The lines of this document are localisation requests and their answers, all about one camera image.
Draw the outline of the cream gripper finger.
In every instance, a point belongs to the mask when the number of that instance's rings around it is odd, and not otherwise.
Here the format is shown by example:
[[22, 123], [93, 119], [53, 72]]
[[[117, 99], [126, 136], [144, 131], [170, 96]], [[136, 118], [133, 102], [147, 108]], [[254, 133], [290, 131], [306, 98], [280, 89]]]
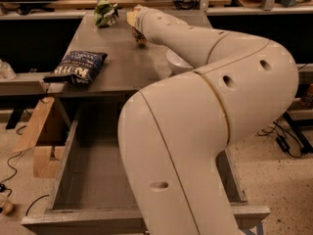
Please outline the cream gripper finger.
[[126, 13], [127, 22], [132, 26], [136, 26], [136, 13], [134, 11]]

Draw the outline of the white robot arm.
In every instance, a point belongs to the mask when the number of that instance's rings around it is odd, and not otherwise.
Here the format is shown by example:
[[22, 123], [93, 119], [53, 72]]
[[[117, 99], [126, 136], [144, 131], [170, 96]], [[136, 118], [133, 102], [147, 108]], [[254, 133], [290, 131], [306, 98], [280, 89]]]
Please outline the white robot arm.
[[192, 66], [136, 92], [119, 117], [121, 158], [150, 234], [239, 235], [216, 157], [290, 106], [298, 86], [291, 53], [157, 9], [138, 6], [127, 19]]

